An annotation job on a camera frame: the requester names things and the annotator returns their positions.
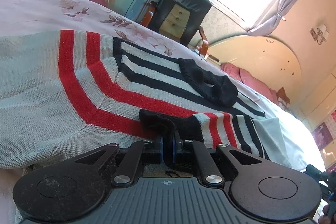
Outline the floral pink bed quilt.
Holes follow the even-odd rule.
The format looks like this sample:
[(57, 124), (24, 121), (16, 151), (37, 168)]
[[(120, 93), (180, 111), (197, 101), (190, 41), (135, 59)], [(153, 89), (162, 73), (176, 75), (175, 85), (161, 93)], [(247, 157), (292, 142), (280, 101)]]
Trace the floral pink bed quilt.
[[(121, 19), (121, 28), (108, 25), (108, 19)], [(62, 30), (94, 32), (120, 38), (165, 56), (193, 59), (203, 69), (219, 76), (227, 76), (188, 48), (129, 19), (121, 18), (118, 13), (97, 3), (88, 0), (1, 0), (1, 38)], [(238, 91), (265, 112), (267, 118), (278, 119), (284, 147), (281, 151), (281, 161), (277, 163), (300, 171), (308, 164), (324, 169), (319, 149), (301, 121), (258, 92), (229, 78)], [(1, 167), (1, 223), (19, 223), (22, 219), (12, 198), (17, 180), (32, 170), (51, 164), (14, 169)]]

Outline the wall lamp sconce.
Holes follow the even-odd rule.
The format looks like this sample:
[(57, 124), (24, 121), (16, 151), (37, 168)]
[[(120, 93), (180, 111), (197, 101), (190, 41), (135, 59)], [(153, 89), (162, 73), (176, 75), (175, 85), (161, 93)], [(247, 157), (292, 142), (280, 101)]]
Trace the wall lamp sconce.
[(313, 38), (313, 40), (321, 46), (324, 42), (327, 41), (329, 37), (329, 32), (327, 31), (327, 27), (322, 24), (316, 28), (311, 28), (310, 29), (310, 34)]

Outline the pink wall poster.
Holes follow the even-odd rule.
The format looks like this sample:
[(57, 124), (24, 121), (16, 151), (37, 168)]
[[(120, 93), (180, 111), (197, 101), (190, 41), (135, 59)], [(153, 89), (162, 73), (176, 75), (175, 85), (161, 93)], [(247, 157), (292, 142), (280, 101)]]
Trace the pink wall poster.
[(319, 150), (331, 143), (335, 139), (335, 110), (311, 134)]

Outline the striped knit sweater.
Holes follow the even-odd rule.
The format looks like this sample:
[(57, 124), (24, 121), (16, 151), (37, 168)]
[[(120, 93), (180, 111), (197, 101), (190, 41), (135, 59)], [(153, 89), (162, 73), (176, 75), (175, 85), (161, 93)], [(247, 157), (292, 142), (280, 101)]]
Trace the striped knit sweater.
[(1, 167), (46, 165), (108, 143), (127, 147), (177, 129), (275, 162), (284, 147), (227, 76), (120, 38), (51, 31), (1, 38)]

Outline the cream arched headboard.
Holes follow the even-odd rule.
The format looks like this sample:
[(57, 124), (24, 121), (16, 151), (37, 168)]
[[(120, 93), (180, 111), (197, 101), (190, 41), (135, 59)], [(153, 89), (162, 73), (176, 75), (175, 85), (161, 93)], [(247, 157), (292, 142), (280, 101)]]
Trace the cream arched headboard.
[(209, 47), (207, 61), (231, 63), (276, 91), (278, 103), (292, 105), (302, 84), (301, 67), (284, 43), (265, 36), (234, 36)]

